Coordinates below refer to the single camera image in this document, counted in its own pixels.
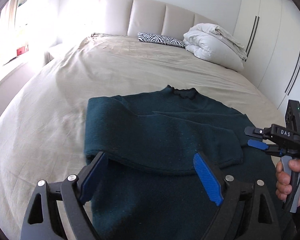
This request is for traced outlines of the right hand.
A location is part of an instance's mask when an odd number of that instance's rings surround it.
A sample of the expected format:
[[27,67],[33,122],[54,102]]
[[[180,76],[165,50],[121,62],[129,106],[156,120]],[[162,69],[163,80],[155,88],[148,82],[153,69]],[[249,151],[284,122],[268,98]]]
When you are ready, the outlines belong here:
[[[300,160],[290,160],[288,165],[292,171],[300,173]],[[285,201],[292,191],[292,186],[290,185],[290,175],[283,171],[280,161],[276,165],[276,178],[276,195],[280,200]]]

